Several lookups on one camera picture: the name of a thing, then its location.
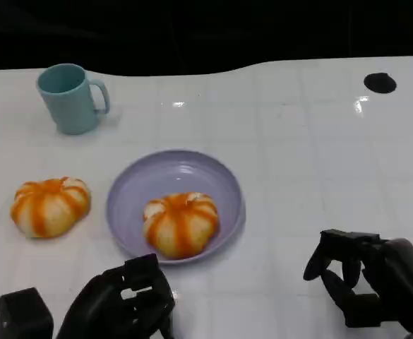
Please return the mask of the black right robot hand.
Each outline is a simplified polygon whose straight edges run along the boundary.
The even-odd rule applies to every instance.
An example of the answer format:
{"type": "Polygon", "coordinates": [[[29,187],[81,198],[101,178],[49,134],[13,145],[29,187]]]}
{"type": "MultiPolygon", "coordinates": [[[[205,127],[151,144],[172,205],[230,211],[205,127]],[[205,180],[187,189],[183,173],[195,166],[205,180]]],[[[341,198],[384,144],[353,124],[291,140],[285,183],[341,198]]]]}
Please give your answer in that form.
{"type": "Polygon", "coordinates": [[[321,278],[348,328],[398,322],[413,338],[413,244],[405,238],[323,230],[304,271],[321,278]]]}

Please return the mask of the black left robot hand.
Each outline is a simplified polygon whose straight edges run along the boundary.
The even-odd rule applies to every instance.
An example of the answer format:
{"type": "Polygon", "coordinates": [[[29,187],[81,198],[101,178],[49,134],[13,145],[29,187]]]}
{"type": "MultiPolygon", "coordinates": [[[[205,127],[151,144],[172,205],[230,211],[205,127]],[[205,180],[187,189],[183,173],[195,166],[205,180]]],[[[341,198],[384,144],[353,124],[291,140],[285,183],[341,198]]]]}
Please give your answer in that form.
{"type": "Polygon", "coordinates": [[[57,338],[173,338],[174,296],[155,254],[93,277],[75,298],[57,338]]]}

